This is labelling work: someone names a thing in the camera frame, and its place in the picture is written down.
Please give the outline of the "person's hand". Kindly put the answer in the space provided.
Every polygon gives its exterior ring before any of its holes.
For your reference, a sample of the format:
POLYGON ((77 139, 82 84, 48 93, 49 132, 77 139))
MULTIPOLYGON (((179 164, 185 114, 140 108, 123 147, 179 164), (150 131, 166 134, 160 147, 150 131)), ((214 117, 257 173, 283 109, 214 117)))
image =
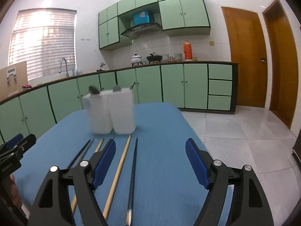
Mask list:
POLYGON ((15 177, 13 174, 10 174, 9 176, 9 183, 8 183, 8 194, 13 202, 13 204, 15 206, 17 206, 18 208, 22 207, 22 200, 21 197, 18 193, 18 188, 17 185, 15 183, 15 177))

